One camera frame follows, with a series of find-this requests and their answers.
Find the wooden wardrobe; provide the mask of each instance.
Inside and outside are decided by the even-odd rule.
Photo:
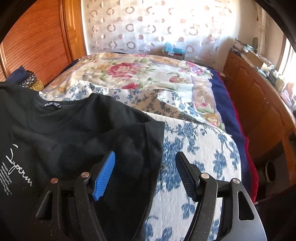
[[[37,0],[0,44],[0,81],[19,66],[44,85],[86,55],[80,0]]]

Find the sheer curtain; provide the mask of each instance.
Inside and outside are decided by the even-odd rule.
[[[231,15],[228,0],[82,0],[88,54],[161,54],[166,42],[214,61]]]
[[[257,53],[264,56],[266,49],[266,32],[269,24],[269,15],[265,10],[256,3],[258,24],[259,24],[259,37],[258,37],[258,50]]]

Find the yellow patterned cloth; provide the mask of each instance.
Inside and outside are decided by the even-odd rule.
[[[203,66],[162,56],[99,53],[83,57],[43,91],[63,95],[78,80],[118,89],[167,89],[182,93],[185,102],[211,124],[223,129],[212,92],[211,72]]]
[[[35,91],[42,91],[44,89],[43,83],[41,80],[37,80],[31,87],[30,89],[35,90]]]

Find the blue floral quilt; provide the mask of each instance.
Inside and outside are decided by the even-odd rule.
[[[77,81],[63,95],[40,92],[46,100],[78,100],[91,93],[112,96],[117,101],[144,111],[165,122],[163,159],[150,214],[145,222],[147,241],[182,241],[197,207],[185,192],[175,155],[183,151],[190,163],[201,172],[219,180],[241,179],[240,157],[232,138],[206,122],[182,93],[164,89],[123,90]],[[220,223],[222,200],[217,199],[209,240],[214,240]]]

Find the dark pillowcase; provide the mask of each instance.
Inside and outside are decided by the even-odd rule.
[[[18,69],[13,71],[7,78],[6,82],[21,85],[24,80],[29,77],[28,72],[23,66],[20,66]]]
[[[28,77],[21,82],[20,86],[25,87],[25,88],[30,88],[37,81],[37,77],[30,70],[27,70],[26,72],[28,73]]]

